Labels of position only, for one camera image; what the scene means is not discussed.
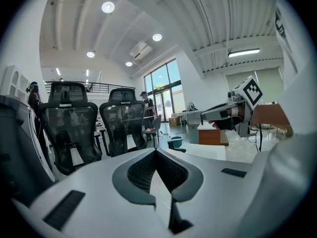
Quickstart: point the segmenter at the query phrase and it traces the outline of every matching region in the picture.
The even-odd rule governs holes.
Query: recessed ceiling light
[[[114,4],[112,2],[105,2],[101,6],[101,10],[103,10],[104,13],[110,13],[114,10]]]
[[[153,40],[158,42],[162,39],[162,34],[154,34],[153,35]]]
[[[89,51],[89,52],[87,53],[87,56],[88,56],[89,58],[93,58],[93,57],[95,56],[95,53]]]
[[[237,57],[237,56],[242,56],[242,55],[256,54],[258,52],[260,52],[260,49],[231,52],[231,53],[229,53],[229,57],[232,58],[232,57]]]

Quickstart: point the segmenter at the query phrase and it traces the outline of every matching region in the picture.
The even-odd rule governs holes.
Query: person wearing cap
[[[52,165],[49,157],[49,151],[46,146],[46,141],[43,133],[43,127],[41,126],[40,118],[39,118],[39,104],[42,102],[41,97],[39,94],[39,86],[37,82],[33,81],[30,85],[30,88],[28,89],[30,91],[29,99],[28,99],[28,104],[30,107],[34,110],[35,113],[35,119],[34,119],[34,124],[35,124],[35,130],[36,130],[36,136],[38,137],[43,155],[46,159],[46,162],[49,166],[49,168],[52,170]]]
[[[148,97],[147,92],[143,91],[140,96],[143,98],[143,102],[145,103],[145,112],[144,112],[144,128],[146,129],[151,129],[154,128],[152,125],[152,121],[154,120],[154,104],[153,100]],[[151,135],[147,134],[147,139],[148,141],[151,140]]]

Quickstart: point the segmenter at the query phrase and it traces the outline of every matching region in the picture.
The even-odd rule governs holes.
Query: person
[[[145,130],[154,128],[152,125],[152,121],[154,120],[154,104],[153,100],[148,97],[147,92],[143,91],[141,93],[143,102],[145,103],[145,112],[144,112],[144,118],[143,118],[143,124]],[[147,139],[148,141],[151,140],[150,134],[147,133]]]
[[[41,126],[40,118],[39,118],[39,104],[41,103],[41,97],[39,94],[39,87],[37,82],[33,81],[29,87],[30,95],[28,99],[28,104],[30,107],[34,110],[35,113],[35,119],[34,119],[34,124],[35,124],[35,130],[36,130],[36,136],[38,137],[43,155],[46,159],[46,162],[52,170],[52,165],[49,157],[49,151],[46,146],[46,141],[44,137],[44,132],[43,132],[43,127]]]
[[[294,107],[291,107],[292,102],[290,100],[294,101],[296,96],[293,92],[299,85],[298,82],[294,84],[295,79],[300,78],[302,82],[304,75],[300,76],[300,74],[302,74],[304,68],[305,71],[309,71],[309,68],[314,63],[314,49],[294,8],[287,0],[276,1],[275,28],[278,42],[283,50],[283,79],[286,91],[281,95],[279,104],[256,106],[251,119],[251,125],[292,125],[294,132],[304,133],[308,128],[311,129],[312,126],[307,121],[299,122],[298,117],[303,117],[303,114],[299,113]],[[296,101],[297,105],[300,105],[299,102],[302,102],[302,105],[307,105],[305,100],[297,99]],[[244,106],[238,107],[238,116],[240,116],[241,120],[243,120],[244,110]],[[228,109],[227,114],[230,116],[231,113],[232,110]]]

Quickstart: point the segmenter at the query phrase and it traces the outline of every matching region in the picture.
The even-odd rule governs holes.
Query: floor
[[[198,125],[186,125],[183,127],[170,127],[168,123],[161,124],[161,132],[168,133],[168,135],[163,135],[159,133],[159,143],[156,138],[156,147],[168,148],[167,141],[174,136],[181,136],[183,138],[183,143],[198,144]],[[263,140],[262,140],[262,151],[270,150],[277,142],[283,140],[283,132],[281,130],[262,130]],[[256,142],[260,144],[260,133],[257,136],[251,136],[248,138],[241,138],[235,131],[226,131],[226,135],[229,141],[229,146],[225,147],[225,154],[227,161],[235,162],[245,162],[252,163],[254,157],[257,155]],[[135,146],[131,136],[128,136],[128,148]],[[102,160],[110,158],[106,155],[105,147],[100,137],[100,145],[103,152]],[[153,141],[148,142],[148,148],[153,147]],[[53,172],[58,180],[65,179],[67,176],[61,174],[55,165],[53,165]],[[156,197],[156,212],[160,216],[163,223],[168,227],[170,206],[171,206],[171,194],[165,187],[163,181],[159,177],[158,173],[155,172],[152,178],[150,194]]]

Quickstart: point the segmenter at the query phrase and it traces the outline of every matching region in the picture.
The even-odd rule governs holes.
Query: curved ceiling
[[[115,4],[106,14],[101,5]],[[134,61],[132,74],[178,46],[203,77],[237,66],[273,66],[283,53],[275,36],[275,0],[48,0],[40,51],[95,51],[125,66],[132,48],[144,41],[153,50]],[[152,35],[163,35],[154,42]],[[260,48],[260,53],[228,58],[229,52]]]

